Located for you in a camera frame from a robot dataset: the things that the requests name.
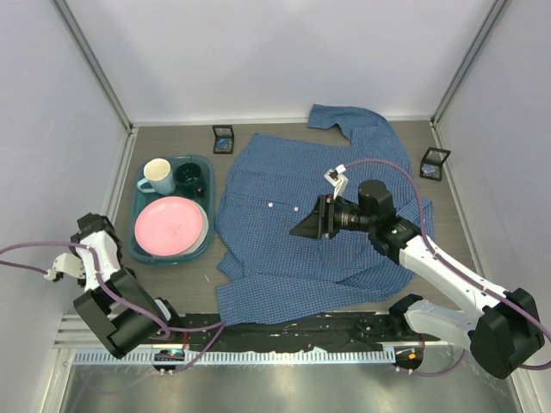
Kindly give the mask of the pink plate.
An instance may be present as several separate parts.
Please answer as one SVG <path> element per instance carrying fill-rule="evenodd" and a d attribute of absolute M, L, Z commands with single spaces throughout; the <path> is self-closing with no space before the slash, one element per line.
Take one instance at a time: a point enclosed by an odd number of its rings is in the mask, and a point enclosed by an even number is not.
<path fill-rule="evenodd" d="M 178 196 L 163 197 L 146 206 L 133 228 L 139 247 L 156 257 L 196 252 L 207 231 L 204 209 L 197 202 Z"/>

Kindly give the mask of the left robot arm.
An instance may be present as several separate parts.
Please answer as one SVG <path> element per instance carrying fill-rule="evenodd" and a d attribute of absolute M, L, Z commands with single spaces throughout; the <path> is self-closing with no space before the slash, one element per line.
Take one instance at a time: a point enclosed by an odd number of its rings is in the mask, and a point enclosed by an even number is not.
<path fill-rule="evenodd" d="M 84 293 L 74 309 L 117 359 L 156 335 L 166 343 L 183 333 L 183 321 L 166 299 L 154 299 L 121 263 L 121 240 L 108 217 L 87 213 L 77 220 L 71 253 L 81 262 Z"/>

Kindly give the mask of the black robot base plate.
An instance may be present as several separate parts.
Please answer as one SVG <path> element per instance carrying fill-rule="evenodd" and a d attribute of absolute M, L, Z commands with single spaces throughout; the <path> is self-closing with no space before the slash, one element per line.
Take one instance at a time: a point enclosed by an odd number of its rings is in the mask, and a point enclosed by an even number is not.
<path fill-rule="evenodd" d="M 296 353 L 321 348 L 330 353 L 382 349 L 384 342 L 433 341 L 433 336 L 397 331 L 386 313 L 326 312 L 282 324 L 225 327 L 210 352 Z"/>

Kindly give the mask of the aluminium frame rail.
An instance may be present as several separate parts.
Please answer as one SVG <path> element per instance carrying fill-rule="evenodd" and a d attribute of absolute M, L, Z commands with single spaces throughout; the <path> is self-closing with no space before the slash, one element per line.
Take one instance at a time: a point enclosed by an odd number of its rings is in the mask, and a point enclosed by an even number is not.
<path fill-rule="evenodd" d="M 84 31 L 81 29 L 70 5 L 66 0 L 52 0 L 51 4 L 58 13 L 60 20 L 63 22 L 66 30 L 75 43 L 101 92 L 104 94 L 109 105 L 114 110 L 117 119 L 123 126 L 124 130 L 127 133 L 130 133 L 133 130 L 133 123 L 130 121 L 126 110 L 123 108 L 119 97 L 108 80 L 100 61 L 94 53 Z"/>

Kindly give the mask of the black display box right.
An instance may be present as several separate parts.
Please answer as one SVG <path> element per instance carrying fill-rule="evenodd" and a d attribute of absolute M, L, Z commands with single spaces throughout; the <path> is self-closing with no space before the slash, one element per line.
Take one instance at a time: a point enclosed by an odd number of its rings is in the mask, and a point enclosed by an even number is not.
<path fill-rule="evenodd" d="M 450 154 L 451 154 L 451 151 L 446 149 L 441 149 L 433 146 L 428 147 L 420 163 L 419 176 L 427 180 L 440 182 L 443 179 L 443 166 L 447 161 L 448 157 L 450 156 Z M 435 176 L 422 175 L 421 167 L 426 163 L 432 164 L 435 166 L 436 168 Z"/>

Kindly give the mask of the dark green mug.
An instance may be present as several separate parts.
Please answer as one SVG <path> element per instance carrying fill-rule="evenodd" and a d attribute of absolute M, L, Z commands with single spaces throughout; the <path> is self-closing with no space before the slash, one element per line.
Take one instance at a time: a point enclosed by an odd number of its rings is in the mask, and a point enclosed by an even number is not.
<path fill-rule="evenodd" d="M 175 172 L 175 181 L 185 198 L 201 198 L 205 194 L 204 177 L 201 167 L 196 163 L 188 162 L 180 165 Z"/>

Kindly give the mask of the blue plaid shirt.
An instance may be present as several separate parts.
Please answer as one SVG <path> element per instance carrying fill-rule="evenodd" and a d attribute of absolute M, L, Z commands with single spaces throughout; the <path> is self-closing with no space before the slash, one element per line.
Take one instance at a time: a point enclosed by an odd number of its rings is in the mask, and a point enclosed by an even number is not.
<path fill-rule="evenodd" d="M 361 182 L 380 180 L 401 217 L 434 231 L 432 203 L 416 196 L 410 159 L 385 118 L 365 108 L 316 105 L 308 125 L 338 126 L 348 144 L 256 133 L 229 170 L 216 218 L 227 247 L 219 268 L 228 279 L 216 297 L 227 325 L 278 324 L 383 301 L 412 279 L 410 270 L 376 252 L 365 233 L 319 240 L 289 234 L 332 191 L 324 178 L 330 168 L 347 166 L 346 199 L 356 198 Z"/>

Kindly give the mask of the black display box back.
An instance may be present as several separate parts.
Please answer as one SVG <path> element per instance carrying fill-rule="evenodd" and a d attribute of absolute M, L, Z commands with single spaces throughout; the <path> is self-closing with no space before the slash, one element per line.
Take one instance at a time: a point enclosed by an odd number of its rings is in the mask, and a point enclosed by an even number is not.
<path fill-rule="evenodd" d="M 232 154 L 234 147 L 234 131 L 231 125 L 213 125 L 213 154 Z"/>

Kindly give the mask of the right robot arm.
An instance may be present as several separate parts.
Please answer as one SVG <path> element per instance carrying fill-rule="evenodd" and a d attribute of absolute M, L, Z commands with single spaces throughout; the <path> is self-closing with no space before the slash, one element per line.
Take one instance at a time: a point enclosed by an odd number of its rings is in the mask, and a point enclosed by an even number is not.
<path fill-rule="evenodd" d="M 427 334 L 468 351 L 493 377 L 505 379 L 540 350 L 544 333 L 534 298 L 522 288 L 508 292 L 480 278 L 445 254 L 422 230 L 400 217 L 386 185 L 362 182 L 358 201 L 320 195 L 313 210 L 290 233 L 335 237 L 340 231 L 368 233 L 382 256 L 425 278 L 457 310 L 411 294 L 391 308 L 388 327 L 400 340 Z"/>

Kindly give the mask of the black display box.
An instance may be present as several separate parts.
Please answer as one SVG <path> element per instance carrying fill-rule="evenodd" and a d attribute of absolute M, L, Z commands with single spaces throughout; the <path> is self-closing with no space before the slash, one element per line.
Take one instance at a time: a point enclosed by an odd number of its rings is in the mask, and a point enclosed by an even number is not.
<path fill-rule="evenodd" d="M 450 154 L 451 154 L 451 151 L 446 149 L 441 149 L 433 146 L 428 147 L 420 163 L 419 176 L 427 180 L 440 182 L 443 179 L 443 166 L 447 161 L 448 157 L 450 156 Z M 432 164 L 435 166 L 436 168 L 435 176 L 422 175 L 421 167 L 426 163 Z"/>
<path fill-rule="evenodd" d="M 231 125 L 213 125 L 213 154 L 232 154 L 234 147 L 234 131 Z"/>

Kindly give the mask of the light blue mug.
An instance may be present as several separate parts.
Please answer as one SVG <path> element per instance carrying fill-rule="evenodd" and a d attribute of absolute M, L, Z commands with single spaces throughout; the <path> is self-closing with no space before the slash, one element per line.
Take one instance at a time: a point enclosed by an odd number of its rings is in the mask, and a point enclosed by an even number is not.
<path fill-rule="evenodd" d="M 137 182 L 137 189 L 144 194 L 157 193 L 163 196 L 176 191 L 176 181 L 170 162 L 164 158 L 154 158 L 143 168 L 144 177 Z"/>

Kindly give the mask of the teal plastic tray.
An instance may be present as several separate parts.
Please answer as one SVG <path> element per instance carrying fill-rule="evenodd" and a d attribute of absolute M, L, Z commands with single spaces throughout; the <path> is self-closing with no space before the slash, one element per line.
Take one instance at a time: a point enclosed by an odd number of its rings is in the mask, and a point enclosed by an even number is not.
<path fill-rule="evenodd" d="M 136 175 L 127 250 L 146 265 L 177 265 L 214 238 L 214 167 L 200 155 L 157 157 Z"/>

